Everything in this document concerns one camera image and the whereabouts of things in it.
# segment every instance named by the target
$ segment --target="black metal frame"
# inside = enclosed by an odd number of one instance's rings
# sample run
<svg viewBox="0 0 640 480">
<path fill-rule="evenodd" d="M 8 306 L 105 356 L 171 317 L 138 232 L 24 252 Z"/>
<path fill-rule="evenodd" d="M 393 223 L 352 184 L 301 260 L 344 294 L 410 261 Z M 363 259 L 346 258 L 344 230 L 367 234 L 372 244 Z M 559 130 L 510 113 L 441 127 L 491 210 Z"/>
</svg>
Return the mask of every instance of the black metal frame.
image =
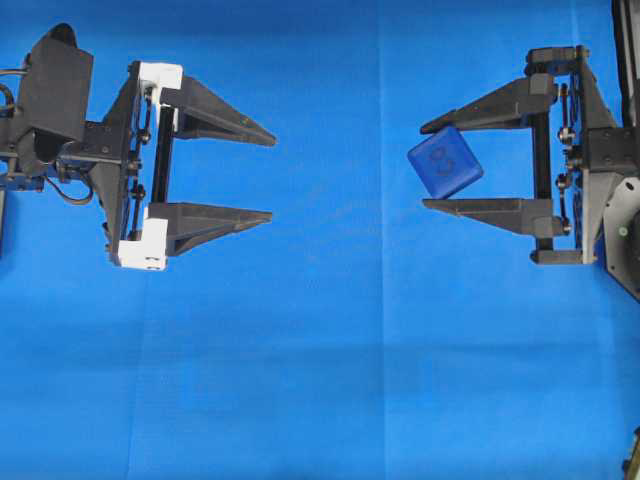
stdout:
<svg viewBox="0 0 640 480">
<path fill-rule="evenodd" d="M 8 114 L 0 116 L 0 161 L 8 165 L 7 173 L 0 175 L 0 191 L 42 191 L 45 181 L 51 179 L 86 183 L 91 193 L 97 193 L 105 211 L 107 251 L 119 265 L 120 242 L 140 238 L 138 221 L 144 187 L 139 184 L 138 172 L 142 165 L 141 146 L 151 135 L 150 92 L 141 91 L 141 62 L 135 61 L 104 119 L 86 121 L 92 64 L 93 57 L 77 48 L 75 33 L 65 24 L 48 32 L 27 56 L 18 102 Z M 181 83 L 178 90 L 161 90 L 149 205 L 150 212 L 164 215 L 156 218 L 167 220 L 168 230 L 173 232 L 168 240 L 173 243 L 167 245 L 169 255 L 179 255 L 205 241 L 271 219 L 268 212 L 166 203 L 174 137 L 216 138 L 264 146 L 273 146 L 276 141 L 197 80 L 183 75 Z M 68 108 L 58 108 L 61 98 Z M 146 116 L 140 126 L 143 103 Z M 132 200 L 134 214 L 128 232 Z M 182 218 L 186 212 L 190 217 Z M 182 242 L 182 246 L 176 248 L 175 242 Z"/>
</svg>

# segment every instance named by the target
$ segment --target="blue foam block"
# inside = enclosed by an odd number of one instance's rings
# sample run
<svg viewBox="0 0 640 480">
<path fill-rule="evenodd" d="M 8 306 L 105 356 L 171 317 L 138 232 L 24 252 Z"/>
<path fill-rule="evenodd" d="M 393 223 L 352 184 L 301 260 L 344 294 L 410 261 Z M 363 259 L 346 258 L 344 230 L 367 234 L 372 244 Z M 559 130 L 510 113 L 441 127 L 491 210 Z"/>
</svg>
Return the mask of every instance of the blue foam block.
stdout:
<svg viewBox="0 0 640 480">
<path fill-rule="evenodd" d="M 445 127 L 407 154 L 433 198 L 447 198 L 484 174 L 480 163 L 454 127 Z"/>
</svg>

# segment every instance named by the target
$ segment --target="black cable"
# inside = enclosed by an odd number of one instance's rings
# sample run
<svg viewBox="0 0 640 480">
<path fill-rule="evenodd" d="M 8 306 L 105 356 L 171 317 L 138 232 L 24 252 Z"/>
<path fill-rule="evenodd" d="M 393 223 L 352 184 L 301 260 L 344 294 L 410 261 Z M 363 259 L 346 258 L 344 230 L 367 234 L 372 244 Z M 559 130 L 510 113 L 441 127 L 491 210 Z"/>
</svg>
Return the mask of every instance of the black cable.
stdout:
<svg viewBox="0 0 640 480">
<path fill-rule="evenodd" d="M 89 180 L 89 177 L 87 177 L 84 173 L 78 172 L 78 174 L 80 175 L 82 183 L 84 183 L 87 187 L 89 187 L 89 193 L 84 198 L 69 197 L 68 195 L 65 195 L 65 193 L 60 189 L 60 187 L 58 187 L 55 183 L 53 183 L 53 181 L 49 177 L 45 175 L 44 179 L 49 185 L 51 185 L 54 188 L 54 190 L 58 193 L 58 195 L 62 197 L 62 199 L 65 202 L 70 203 L 71 205 L 77 205 L 77 206 L 87 205 L 89 202 L 91 202 L 91 199 L 93 198 L 93 184 L 91 183 L 91 180 Z"/>
<path fill-rule="evenodd" d="M 0 105 L 0 114 L 6 111 L 13 110 L 13 107 L 15 107 L 15 101 L 13 99 L 13 94 L 11 93 L 11 90 L 9 89 L 9 87 L 7 87 L 3 83 L 0 83 L 0 93 L 4 95 L 4 103 L 5 103 L 4 105 Z"/>
</svg>

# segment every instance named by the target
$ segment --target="blue tablecloth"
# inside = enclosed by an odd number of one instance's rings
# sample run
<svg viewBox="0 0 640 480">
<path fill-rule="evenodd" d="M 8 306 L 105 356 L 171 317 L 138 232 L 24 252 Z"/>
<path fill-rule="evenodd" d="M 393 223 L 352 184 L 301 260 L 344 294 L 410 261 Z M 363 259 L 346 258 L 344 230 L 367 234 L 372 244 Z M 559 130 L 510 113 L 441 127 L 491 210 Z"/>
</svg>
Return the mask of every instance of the blue tablecloth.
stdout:
<svg viewBox="0 0 640 480">
<path fill-rule="evenodd" d="M 425 210 L 406 159 L 424 121 L 522 75 L 530 48 L 589 46 L 619 117 L 607 1 L 2 13 L 3 67 L 74 26 L 95 55 L 91 119 L 132 60 L 180 63 L 279 143 L 176 142 L 170 200 L 274 221 L 161 274 L 107 262 L 97 202 L 10 195 L 0 478 L 620 478 L 640 425 L 638 304 L 598 266 L 538 267 L 531 239 Z M 464 196 L 531 195 L 529 132 L 465 138 L 485 176 Z"/>
</svg>

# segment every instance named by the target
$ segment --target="black rod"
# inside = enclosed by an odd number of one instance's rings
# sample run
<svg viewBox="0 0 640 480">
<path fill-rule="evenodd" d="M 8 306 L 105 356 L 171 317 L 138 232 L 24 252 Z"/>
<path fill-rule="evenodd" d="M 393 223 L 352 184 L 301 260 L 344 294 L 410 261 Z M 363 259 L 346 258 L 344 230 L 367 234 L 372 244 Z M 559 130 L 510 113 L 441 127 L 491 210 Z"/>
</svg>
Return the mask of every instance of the black rod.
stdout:
<svg viewBox="0 0 640 480">
<path fill-rule="evenodd" d="M 175 109 L 172 107 L 162 107 L 160 109 L 156 164 L 153 170 L 153 190 L 151 191 L 151 201 L 153 203 L 165 203 L 169 195 L 174 112 Z"/>
<path fill-rule="evenodd" d="M 7 204 L 7 191 L 0 190 L 0 257 L 2 257 L 2 233 L 4 225 L 4 211 Z"/>
<path fill-rule="evenodd" d="M 534 196 L 541 199 L 552 198 L 549 113 L 538 113 L 531 116 L 531 138 L 533 143 Z M 553 250 L 553 239 L 536 239 L 536 250 Z"/>
</svg>

